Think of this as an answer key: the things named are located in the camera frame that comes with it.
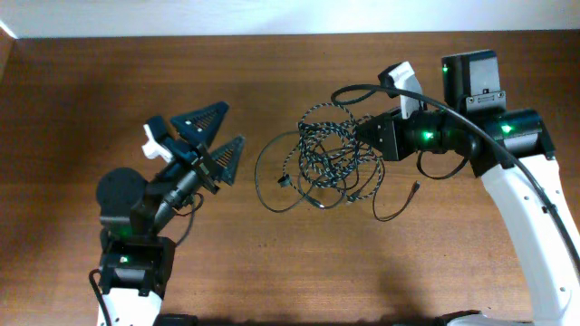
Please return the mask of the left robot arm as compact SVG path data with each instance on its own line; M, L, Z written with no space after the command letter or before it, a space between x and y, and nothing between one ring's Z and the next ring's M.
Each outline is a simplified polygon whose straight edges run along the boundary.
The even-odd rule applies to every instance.
M153 179L132 168L115 168L96 189L101 208L101 259L90 271L100 325L196 325L192 314L164 313L161 305L179 242L162 229L188 206L201 208L201 188L215 194L235 182L245 138L211 148L229 106L224 101L164 120L148 119L142 147L166 165Z

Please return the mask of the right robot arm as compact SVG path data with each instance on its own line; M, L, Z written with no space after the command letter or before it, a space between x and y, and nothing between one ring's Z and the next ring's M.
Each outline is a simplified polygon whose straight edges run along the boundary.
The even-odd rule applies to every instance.
M507 110L492 50L441 59L444 102L430 99L408 62L392 65L368 95L399 108L356 130L387 161L454 151L472 166L507 227L526 277L535 325L579 322L579 231L563 193L556 149L534 110Z

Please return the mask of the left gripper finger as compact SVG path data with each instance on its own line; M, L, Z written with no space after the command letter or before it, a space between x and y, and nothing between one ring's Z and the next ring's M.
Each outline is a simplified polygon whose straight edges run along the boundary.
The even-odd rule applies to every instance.
M229 186L235 183L239 160L245 144L246 138L238 135L211 152L211 158L218 165L216 181L224 182Z
M226 102L219 101L203 109L175 116L169 121L189 144L210 147L228 109L229 105Z

